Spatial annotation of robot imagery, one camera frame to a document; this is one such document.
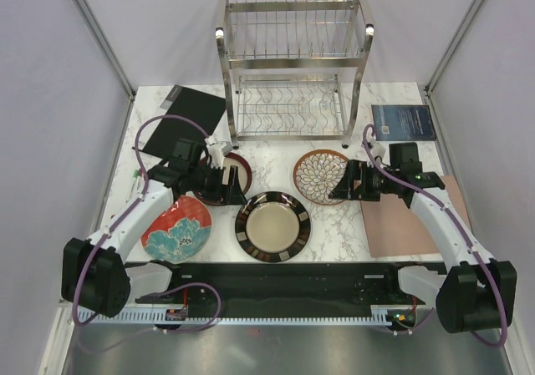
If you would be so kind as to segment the dark red rimmed plate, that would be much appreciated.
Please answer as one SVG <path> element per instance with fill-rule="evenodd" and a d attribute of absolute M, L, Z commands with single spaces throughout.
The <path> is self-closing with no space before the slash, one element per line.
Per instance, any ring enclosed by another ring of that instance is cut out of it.
<path fill-rule="evenodd" d="M 238 154 L 228 153 L 224 160 L 223 166 L 225 168 L 225 174 L 223 176 L 223 181 L 227 182 L 229 177 L 229 169 L 231 166 L 235 165 L 238 168 L 238 179 L 239 184 L 242 189 L 242 193 L 245 195 L 252 184 L 252 170 L 248 162 Z M 211 206 L 222 206 L 220 201 L 211 201 L 208 200 L 201 192 L 195 191 L 194 196 L 205 205 Z"/>

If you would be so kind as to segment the white petal pattern plate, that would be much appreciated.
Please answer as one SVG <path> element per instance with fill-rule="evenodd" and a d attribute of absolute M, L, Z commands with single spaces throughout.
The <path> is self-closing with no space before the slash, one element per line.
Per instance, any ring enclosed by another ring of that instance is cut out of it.
<path fill-rule="evenodd" d="M 342 180 L 348 158 L 332 149 L 316 149 L 298 159 L 293 183 L 306 200 L 317 205 L 339 205 L 343 200 L 329 197 Z"/>

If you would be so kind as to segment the black rimmed beige plate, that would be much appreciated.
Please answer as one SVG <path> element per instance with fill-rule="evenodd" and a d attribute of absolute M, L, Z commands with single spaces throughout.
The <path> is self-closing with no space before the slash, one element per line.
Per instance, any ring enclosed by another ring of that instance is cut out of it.
<path fill-rule="evenodd" d="M 280 191 L 259 193 L 237 212 L 234 232 L 251 258 L 265 263 L 293 259 L 308 244 L 312 221 L 295 197 Z"/>

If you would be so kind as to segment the red plate with teal flower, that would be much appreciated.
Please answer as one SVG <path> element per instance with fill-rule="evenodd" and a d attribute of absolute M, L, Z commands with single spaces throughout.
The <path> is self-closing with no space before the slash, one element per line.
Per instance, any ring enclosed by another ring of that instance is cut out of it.
<path fill-rule="evenodd" d="M 210 234 L 208 209 L 198 199 L 183 195 L 156 218 L 140 240 L 152 259 L 179 264 L 195 256 Z"/>

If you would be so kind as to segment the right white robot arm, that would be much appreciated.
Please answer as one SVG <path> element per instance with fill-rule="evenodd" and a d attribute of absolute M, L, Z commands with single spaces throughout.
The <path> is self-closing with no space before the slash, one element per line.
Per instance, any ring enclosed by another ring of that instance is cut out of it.
<path fill-rule="evenodd" d="M 395 303 L 410 295 L 436 310 L 449 333 L 498 329 L 507 332 L 517 286 L 510 261 L 486 250 L 456 212 L 446 186 L 435 172 L 425 172 L 414 142 L 390 144 L 390 163 L 369 152 L 369 161 L 349 160 L 334 200 L 380 201 L 396 195 L 431 235 L 446 267 L 444 276 L 424 266 L 404 266 L 383 281 L 385 297 Z"/>

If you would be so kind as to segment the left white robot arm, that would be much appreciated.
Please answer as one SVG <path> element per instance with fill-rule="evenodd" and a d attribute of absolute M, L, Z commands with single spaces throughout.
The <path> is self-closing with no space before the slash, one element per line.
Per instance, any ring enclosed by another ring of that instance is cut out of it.
<path fill-rule="evenodd" d="M 125 207 L 83 240 L 73 238 L 63 250 L 61 297 L 71 302 L 72 316 L 79 307 L 114 317 L 126 304 L 150 294 L 176 302 L 183 282 L 162 261 L 127 267 L 126 260 L 150 225 L 183 195 L 198 192 L 223 205 L 242 205 L 246 198 L 237 169 L 223 166 L 232 150 L 229 143 L 211 138 L 199 143 L 180 139 L 171 155 L 149 170 Z"/>

